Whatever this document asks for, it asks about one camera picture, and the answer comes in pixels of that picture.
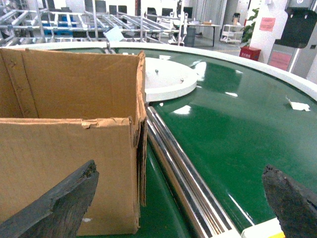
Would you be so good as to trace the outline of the right gripper dark worn right finger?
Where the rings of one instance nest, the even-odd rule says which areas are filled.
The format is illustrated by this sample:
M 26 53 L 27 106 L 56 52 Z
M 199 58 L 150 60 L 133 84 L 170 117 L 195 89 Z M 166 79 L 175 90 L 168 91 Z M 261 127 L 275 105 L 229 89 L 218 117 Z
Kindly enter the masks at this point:
M 272 165 L 262 174 L 266 200 L 287 238 L 317 236 L 317 194 Z

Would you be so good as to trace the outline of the right gripper dark worn left finger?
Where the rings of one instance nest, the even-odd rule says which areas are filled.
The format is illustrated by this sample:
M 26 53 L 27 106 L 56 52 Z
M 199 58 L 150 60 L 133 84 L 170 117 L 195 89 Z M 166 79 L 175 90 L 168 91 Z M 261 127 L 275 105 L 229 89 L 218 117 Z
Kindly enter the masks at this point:
M 74 238 L 99 180 L 95 161 L 83 164 L 0 225 L 2 238 Z

